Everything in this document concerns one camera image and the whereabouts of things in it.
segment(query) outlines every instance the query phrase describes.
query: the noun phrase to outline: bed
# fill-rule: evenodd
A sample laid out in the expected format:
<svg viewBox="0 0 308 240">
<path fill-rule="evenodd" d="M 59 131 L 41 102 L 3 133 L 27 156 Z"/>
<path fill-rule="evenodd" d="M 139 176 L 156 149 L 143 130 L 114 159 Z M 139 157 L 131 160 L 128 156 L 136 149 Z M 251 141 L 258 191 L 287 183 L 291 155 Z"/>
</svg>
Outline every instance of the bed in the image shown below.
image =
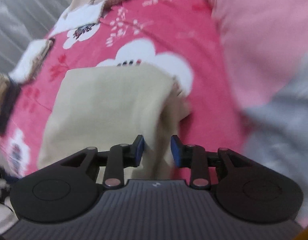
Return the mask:
<svg viewBox="0 0 308 240">
<path fill-rule="evenodd" d="M 222 48 L 204 0 L 128 0 L 98 25 L 56 35 L 34 82 L 22 87 L 0 147 L 15 174 L 37 170 L 43 131 L 67 70 L 142 60 L 178 76 L 192 113 L 180 137 L 206 150 L 240 151 L 245 133 L 230 95 Z M 188 171 L 180 171 L 188 178 Z"/>
</svg>

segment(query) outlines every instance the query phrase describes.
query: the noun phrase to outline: black circular pad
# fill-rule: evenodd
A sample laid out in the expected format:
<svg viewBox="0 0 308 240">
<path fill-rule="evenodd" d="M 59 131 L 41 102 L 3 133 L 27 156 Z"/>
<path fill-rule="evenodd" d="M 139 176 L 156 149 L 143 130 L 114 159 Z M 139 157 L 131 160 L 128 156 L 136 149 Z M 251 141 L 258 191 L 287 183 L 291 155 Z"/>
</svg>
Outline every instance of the black circular pad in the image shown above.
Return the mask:
<svg viewBox="0 0 308 240">
<path fill-rule="evenodd" d="M 41 223 L 55 223 L 78 217 L 93 206 L 96 184 L 77 168 L 57 166 L 42 169 L 19 180 L 10 199 L 15 213 Z"/>
<path fill-rule="evenodd" d="M 300 187 L 265 167 L 234 168 L 216 189 L 219 204 L 232 215 L 255 223 L 292 218 L 303 202 Z"/>
<path fill-rule="evenodd" d="M 41 200 L 52 201 L 66 197 L 70 190 L 70 185 L 63 180 L 46 179 L 34 186 L 33 193 Z"/>
</svg>

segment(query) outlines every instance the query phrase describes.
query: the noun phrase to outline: folded towel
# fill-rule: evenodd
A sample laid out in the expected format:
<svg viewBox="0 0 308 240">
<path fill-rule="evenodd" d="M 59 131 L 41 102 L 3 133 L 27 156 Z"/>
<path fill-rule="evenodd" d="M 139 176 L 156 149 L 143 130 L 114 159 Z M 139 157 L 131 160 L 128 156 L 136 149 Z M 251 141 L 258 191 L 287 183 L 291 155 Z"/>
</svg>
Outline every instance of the folded towel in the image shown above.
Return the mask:
<svg viewBox="0 0 308 240">
<path fill-rule="evenodd" d="M 38 168 L 89 146 L 108 151 L 131 144 L 142 134 L 141 166 L 124 169 L 125 179 L 170 178 L 170 137 L 188 114 L 180 95 L 173 78 L 148 64 L 67 71 L 45 127 Z"/>
<path fill-rule="evenodd" d="M 34 79 L 52 46 L 53 41 L 51 40 L 31 41 L 15 69 L 9 73 L 11 79 L 18 84 L 24 84 Z"/>
<path fill-rule="evenodd" d="M 124 0 L 73 0 L 60 16 L 49 37 L 88 24 L 97 24 L 104 9 L 122 1 Z"/>
</svg>

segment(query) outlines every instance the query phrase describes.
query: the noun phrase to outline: red flower print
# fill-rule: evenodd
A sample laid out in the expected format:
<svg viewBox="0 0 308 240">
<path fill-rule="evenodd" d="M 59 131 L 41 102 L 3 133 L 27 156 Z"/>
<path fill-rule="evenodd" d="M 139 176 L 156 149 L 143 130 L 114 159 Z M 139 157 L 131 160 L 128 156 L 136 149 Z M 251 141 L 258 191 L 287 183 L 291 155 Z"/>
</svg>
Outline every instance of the red flower print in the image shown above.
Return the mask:
<svg viewBox="0 0 308 240">
<path fill-rule="evenodd" d="M 210 7 L 205 4 L 205 3 L 198 3 L 198 4 L 193 4 L 192 5 L 192 10 L 195 12 L 199 12 L 199 11 L 209 11 Z"/>
<path fill-rule="evenodd" d="M 39 89 L 34 88 L 33 86 L 28 85 L 24 88 L 24 101 L 23 109 L 33 113 L 35 111 L 36 105 L 38 104 L 37 100 L 41 92 Z"/>
<path fill-rule="evenodd" d="M 60 56 L 58 57 L 58 62 L 59 62 L 59 63 L 64 63 L 65 60 L 66 60 L 66 55 L 65 55 L 65 54 L 60 55 Z"/>
</svg>

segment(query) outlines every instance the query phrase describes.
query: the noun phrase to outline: white flower print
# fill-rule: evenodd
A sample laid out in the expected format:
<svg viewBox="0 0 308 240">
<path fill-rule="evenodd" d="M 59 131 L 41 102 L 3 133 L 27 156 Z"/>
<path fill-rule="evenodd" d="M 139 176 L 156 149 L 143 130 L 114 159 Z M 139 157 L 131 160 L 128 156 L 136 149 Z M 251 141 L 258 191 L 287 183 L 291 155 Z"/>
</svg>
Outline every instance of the white flower print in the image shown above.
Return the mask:
<svg viewBox="0 0 308 240">
<path fill-rule="evenodd" d="M 142 6 L 145 7 L 145 6 L 149 6 L 149 5 L 153 5 L 153 4 L 158 4 L 158 0 L 147 0 L 147 1 L 144 1 L 142 3 Z"/>
<path fill-rule="evenodd" d="M 99 24 L 86 25 L 74 30 L 70 30 L 67 33 L 68 39 L 63 44 L 63 49 L 71 48 L 78 41 L 85 41 L 92 37 L 100 28 Z"/>
<path fill-rule="evenodd" d="M 153 42 L 146 38 L 125 44 L 118 50 L 115 59 L 104 60 L 96 67 L 138 65 L 140 62 L 152 64 L 171 77 L 176 77 L 184 93 L 186 95 L 190 93 L 194 78 L 190 64 L 173 52 L 156 54 Z"/>
<path fill-rule="evenodd" d="M 125 14 L 128 12 L 127 9 L 124 7 L 121 7 L 118 9 L 118 17 L 115 20 L 112 20 L 110 22 L 110 26 L 112 26 L 110 36 L 106 39 L 106 47 L 113 46 L 113 43 L 118 40 L 119 38 L 126 35 L 126 32 L 128 29 L 131 29 L 131 26 L 129 24 L 124 23 L 125 20 Z M 153 21 L 140 23 L 137 19 L 133 20 L 133 35 L 137 35 L 140 33 L 140 31 L 147 25 L 152 24 Z"/>
<path fill-rule="evenodd" d="M 30 148 L 24 143 L 24 134 L 19 128 L 16 128 L 8 145 L 8 164 L 16 176 L 24 177 L 30 162 Z"/>
</svg>

